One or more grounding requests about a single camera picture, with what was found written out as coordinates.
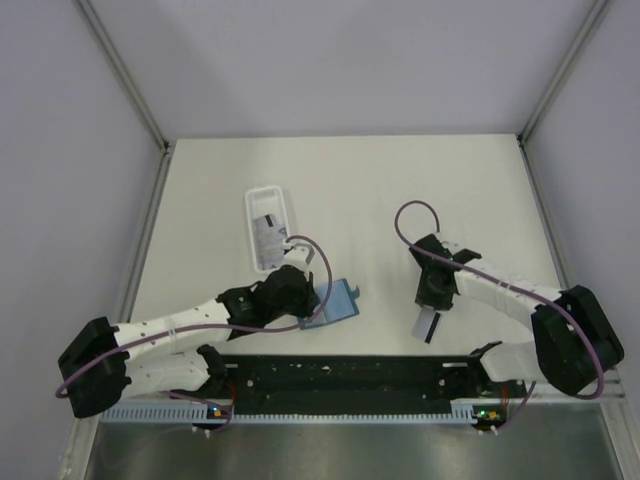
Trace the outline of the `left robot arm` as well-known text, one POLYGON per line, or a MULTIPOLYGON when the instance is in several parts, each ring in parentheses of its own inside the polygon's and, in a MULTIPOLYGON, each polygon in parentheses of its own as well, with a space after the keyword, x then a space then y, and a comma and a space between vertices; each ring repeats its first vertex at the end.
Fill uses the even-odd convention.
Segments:
POLYGON ((119 325, 91 320, 58 359, 63 381, 55 395, 70 402, 77 418, 155 393, 213 400, 227 382, 217 345, 274 333, 273 322, 284 316, 312 316, 320 303, 313 280, 285 265, 177 314, 119 325))

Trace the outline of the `white plastic basket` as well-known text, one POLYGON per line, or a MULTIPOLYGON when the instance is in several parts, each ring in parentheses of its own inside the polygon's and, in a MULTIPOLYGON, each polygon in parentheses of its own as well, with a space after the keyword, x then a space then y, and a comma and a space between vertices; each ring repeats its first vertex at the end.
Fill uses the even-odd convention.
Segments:
POLYGON ((283 245, 291 234, 283 190, 254 188, 245 193, 244 203, 254 269, 268 274, 282 265, 283 245))

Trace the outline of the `silver VIP card top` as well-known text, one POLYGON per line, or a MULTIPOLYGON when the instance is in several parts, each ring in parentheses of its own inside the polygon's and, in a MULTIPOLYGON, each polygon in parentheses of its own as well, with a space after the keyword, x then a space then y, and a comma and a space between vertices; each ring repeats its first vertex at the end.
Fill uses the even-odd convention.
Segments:
POLYGON ((422 309, 413 326, 412 336, 426 344, 430 344, 441 320, 442 314, 440 312, 428 308, 422 309))

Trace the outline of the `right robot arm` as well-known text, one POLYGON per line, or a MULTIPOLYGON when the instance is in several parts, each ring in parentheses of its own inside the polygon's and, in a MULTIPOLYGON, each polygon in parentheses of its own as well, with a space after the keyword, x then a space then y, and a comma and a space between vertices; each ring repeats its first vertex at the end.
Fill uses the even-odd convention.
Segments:
POLYGON ((467 370, 469 388, 487 396, 503 382, 545 381, 577 396, 625 356, 607 315, 587 287, 545 287, 510 275, 436 234, 409 251, 421 270, 416 302, 444 313, 458 298, 480 302, 524 326, 530 339, 495 341, 467 370))

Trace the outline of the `blue leather card holder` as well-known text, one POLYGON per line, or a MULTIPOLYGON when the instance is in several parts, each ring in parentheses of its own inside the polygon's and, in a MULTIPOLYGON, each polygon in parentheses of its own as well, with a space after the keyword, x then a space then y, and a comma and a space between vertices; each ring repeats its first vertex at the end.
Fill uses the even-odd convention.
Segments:
POLYGON ((347 279, 334 280, 331 286, 322 284, 315 289, 324 309, 312 321, 299 317, 301 330, 321 328, 358 316, 357 301, 361 292, 359 287, 352 288, 347 279))

